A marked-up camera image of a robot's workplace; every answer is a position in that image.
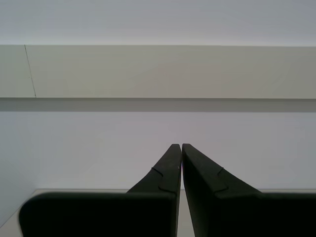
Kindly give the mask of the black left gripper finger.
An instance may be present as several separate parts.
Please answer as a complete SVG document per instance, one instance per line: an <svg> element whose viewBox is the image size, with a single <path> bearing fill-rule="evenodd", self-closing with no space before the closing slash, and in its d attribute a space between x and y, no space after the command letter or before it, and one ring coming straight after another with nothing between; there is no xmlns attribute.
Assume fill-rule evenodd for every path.
<svg viewBox="0 0 316 237"><path fill-rule="evenodd" d="M25 237L175 237L182 151L171 145L126 193L49 192L19 211Z"/></svg>
<svg viewBox="0 0 316 237"><path fill-rule="evenodd" d="M313 237L313 193L264 193L190 144L182 146L183 178L197 237Z"/></svg>

